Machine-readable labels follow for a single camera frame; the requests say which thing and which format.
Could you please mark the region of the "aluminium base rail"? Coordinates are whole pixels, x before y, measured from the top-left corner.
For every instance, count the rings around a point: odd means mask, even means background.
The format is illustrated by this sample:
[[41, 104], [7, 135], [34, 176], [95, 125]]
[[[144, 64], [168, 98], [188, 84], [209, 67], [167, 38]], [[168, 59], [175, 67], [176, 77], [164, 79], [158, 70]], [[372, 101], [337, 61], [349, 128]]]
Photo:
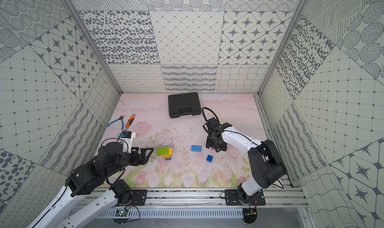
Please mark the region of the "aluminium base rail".
[[[143, 207], [150, 208], [221, 208], [226, 205], [223, 199], [224, 190], [230, 188], [172, 188], [149, 189], [137, 188], [134, 190], [147, 190], [147, 199]], [[261, 208], [308, 208], [308, 202], [301, 189], [266, 189], [262, 190], [266, 205]], [[246, 208], [248, 205], [227, 206], [234, 208]]]

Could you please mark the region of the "orange utility knife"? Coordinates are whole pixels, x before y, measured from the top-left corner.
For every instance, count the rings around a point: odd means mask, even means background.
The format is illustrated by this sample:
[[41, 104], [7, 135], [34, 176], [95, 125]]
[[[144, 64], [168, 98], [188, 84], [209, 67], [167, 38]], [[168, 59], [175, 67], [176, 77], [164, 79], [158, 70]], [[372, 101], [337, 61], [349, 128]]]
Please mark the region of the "orange utility knife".
[[136, 117], [135, 114], [132, 114], [132, 115], [131, 115], [131, 117], [129, 118], [128, 122], [127, 122], [126, 125], [125, 125], [125, 129], [128, 129], [128, 128], [131, 126], [131, 124], [132, 124], [132, 122], [134, 121], [135, 117]]

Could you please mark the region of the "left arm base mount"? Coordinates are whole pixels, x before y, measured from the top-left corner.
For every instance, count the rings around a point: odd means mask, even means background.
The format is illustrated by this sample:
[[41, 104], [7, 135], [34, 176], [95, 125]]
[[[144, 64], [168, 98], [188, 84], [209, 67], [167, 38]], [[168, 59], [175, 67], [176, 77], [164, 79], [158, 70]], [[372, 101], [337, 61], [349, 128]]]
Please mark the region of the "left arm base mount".
[[147, 190], [132, 190], [129, 205], [136, 207], [144, 206], [146, 203], [147, 194]]

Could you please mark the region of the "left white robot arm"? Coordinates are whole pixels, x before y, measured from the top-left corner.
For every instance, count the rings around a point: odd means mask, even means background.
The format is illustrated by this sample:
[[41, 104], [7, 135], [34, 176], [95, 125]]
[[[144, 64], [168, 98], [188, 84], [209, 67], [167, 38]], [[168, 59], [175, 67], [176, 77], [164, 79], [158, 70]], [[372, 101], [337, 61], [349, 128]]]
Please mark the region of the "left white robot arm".
[[[127, 166], [144, 165], [153, 148], [124, 148], [121, 142], [109, 142], [98, 155], [75, 168], [51, 203], [30, 223], [31, 228], [83, 228], [104, 211], [115, 206], [133, 207], [145, 204], [146, 192], [136, 193], [122, 179], [109, 177], [124, 173]], [[109, 188], [74, 215], [70, 212], [103, 183]]]

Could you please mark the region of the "light blue lego brick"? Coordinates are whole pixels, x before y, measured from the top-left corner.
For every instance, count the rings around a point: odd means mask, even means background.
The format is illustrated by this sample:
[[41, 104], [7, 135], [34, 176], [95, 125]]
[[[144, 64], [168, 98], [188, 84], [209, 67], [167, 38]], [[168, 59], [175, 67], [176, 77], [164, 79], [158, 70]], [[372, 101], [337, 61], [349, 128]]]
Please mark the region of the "light blue lego brick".
[[201, 152], [202, 151], [202, 147], [200, 145], [192, 145], [191, 146], [191, 151], [192, 152]]

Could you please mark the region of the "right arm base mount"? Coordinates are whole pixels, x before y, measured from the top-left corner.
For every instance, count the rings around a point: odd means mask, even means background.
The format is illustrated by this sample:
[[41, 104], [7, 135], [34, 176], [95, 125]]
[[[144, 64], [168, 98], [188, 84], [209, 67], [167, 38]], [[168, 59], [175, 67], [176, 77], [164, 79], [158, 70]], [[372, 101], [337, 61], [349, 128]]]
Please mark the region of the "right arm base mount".
[[239, 192], [237, 189], [224, 190], [223, 199], [227, 206], [266, 205], [265, 196], [262, 191], [258, 191], [254, 195], [248, 196], [245, 193]]

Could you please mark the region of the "black plastic tool case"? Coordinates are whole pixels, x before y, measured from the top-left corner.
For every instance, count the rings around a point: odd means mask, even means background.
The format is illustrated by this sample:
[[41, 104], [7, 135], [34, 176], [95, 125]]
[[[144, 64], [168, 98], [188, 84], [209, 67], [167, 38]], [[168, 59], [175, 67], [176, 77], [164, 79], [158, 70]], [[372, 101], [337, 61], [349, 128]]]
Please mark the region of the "black plastic tool case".
[[200, 115], [202, 112], [197, 92], [173, 94], [168, 96], [170, 118], [179, 118], [185, 115]]

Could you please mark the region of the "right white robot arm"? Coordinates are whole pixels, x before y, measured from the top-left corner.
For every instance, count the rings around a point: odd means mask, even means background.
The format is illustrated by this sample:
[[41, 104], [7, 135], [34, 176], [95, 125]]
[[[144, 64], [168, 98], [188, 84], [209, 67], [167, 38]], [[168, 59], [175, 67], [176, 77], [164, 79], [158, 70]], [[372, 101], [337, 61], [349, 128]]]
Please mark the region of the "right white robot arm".
[[269, 188], [287, 174], [283, 159], [271, 140], [253, 139], [229, 123], [219, 123], [214, 117], [205, 121], [203, 129], [208, 134], [207, 148], [212, 147], [216, 152], [226, 151], [230, 144], [248, 155], [251, 175], [238, 186], [242, 203], [250, 204], [256, 193]]

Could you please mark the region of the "blue handled pliers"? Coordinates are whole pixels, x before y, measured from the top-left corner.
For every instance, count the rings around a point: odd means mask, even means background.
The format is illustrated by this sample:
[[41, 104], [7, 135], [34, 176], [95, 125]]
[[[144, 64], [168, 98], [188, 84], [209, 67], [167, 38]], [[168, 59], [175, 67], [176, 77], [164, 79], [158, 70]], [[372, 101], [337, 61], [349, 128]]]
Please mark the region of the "blue handled pliers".
[[121, 130], [124, 129], [125, 127], [125, 123], [124, 123], [124, 115], [121, 115], [118, 119], [114, 120], [114, 121], [111, 121], [107, 127], [110, 127], [111, 125], [113, 125], [114, 123], [117, 123], [118, 121], [121, 122]]

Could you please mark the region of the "yellow lego brick 2x4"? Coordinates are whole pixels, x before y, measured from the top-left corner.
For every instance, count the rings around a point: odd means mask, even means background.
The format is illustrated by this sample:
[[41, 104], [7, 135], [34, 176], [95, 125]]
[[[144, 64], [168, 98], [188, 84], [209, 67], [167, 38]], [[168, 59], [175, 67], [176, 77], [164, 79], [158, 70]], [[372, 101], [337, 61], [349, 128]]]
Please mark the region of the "yellow lego brick 2x4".
[[168, 153], [167, 153], [167, 154], [164, 154], [163, 157], [164, 157], [165, 159], [171, 159], [171, 156], [172, 156], [172, 149], [169, 148]]

